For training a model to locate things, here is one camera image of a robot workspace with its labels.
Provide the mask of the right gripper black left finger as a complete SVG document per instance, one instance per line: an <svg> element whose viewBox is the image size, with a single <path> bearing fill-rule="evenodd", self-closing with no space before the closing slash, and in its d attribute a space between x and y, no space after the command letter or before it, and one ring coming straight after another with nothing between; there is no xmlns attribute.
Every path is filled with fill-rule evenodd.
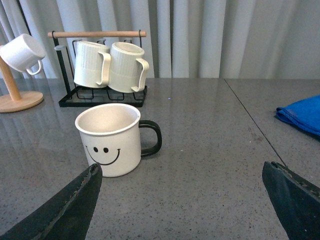
<svg viewBox="0 0 320 240"><path fill-rule="evenodd" d="M0 236L2 240L84 240L102 184L94 163L57 194Z"/></svg>

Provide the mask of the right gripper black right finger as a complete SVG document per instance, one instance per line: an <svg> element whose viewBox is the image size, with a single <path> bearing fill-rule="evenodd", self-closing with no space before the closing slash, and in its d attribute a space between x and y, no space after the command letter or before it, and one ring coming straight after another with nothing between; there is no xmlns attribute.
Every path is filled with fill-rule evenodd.
<svg viewBox="0 0 320 240"><path fill-rule="evenodd" d="M262 180L290 240L320 238L320 188L277 162L266 161Z"/></svg>

